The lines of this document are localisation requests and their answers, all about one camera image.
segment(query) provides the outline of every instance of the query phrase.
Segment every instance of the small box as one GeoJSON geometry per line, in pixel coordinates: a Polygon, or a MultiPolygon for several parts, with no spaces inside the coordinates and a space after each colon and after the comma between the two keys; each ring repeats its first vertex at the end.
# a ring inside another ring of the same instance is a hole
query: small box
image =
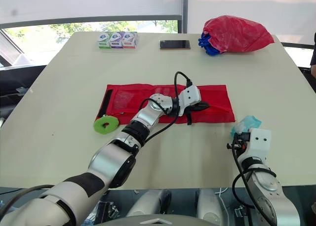
{"type": "Polygon", "coordinates": [[[136,48],[138,43],[137,32],[125,32],[122,38],[122,44],[124,48],[136,48]]]}
{"type": "Polygon", "coordinates": [[[123,38],[124,32],[113,32],[110,38],[110,46],[112,48],[123,48],[122,45],[122,38],[123,38]]]}
{"type": "Polygon", "coordinates": [[[98,44],[100,49],[111,49],[110,37],[112,33],[102,32],[98,39],[98,44]]]}

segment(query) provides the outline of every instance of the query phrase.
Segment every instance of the white curtain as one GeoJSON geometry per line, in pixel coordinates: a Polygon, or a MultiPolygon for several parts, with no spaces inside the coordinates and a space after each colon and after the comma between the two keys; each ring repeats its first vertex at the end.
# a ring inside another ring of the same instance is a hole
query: white curtain
{"type": "Polygon", "coordinates": [[[221,15],[259,22],[281,42],[314,44],[316,0],[189,0],[188,33],[221,15]]]}
{"type": "Polygon", "coordinates": [[[0,24],[129,15],[181,15],[181,0],[0,0],[0,24]]]}

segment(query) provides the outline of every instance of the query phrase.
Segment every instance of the person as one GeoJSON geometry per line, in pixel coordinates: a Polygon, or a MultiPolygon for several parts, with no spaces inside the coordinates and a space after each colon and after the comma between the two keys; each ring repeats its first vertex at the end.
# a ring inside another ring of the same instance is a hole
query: person
{"type": "Polygon", "coordinates": [[[313,56],[311,60],[311,74],[316,78],[316,32],[315,32],[315,37],[314,37],[314,51],[313,51],[313,56]]]}

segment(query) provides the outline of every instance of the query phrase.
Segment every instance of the blue gloves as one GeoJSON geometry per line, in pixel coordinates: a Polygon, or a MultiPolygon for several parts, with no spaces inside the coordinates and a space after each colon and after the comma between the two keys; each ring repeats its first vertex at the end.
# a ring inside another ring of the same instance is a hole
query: blue gloves
{"type": "Polygon", "coordinates": [[[231,136],[234,136],[235,133],[248,132],[250,128],[259,128],[261,123],[254,116],[246,116],[233,127],[231,136]]]}
{"type": "Polygon", "coordinates": [[[198,40],[198,45],[206,50],[206,53],[209,55],[217,55],[219,54],[219,50],[215,49],[209,42],[211,36],[209,34],[204,35],[202,33],[201,38],[198,40]]]}

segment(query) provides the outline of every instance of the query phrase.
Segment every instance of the phone screen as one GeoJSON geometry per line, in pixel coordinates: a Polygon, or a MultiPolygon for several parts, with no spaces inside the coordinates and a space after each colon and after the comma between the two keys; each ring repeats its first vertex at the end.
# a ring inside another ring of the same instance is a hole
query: phone screen
{"type": "Polygon", "coordinates": [[[160,41],[160,49],[190,49],[189,40],[160,41]]]}

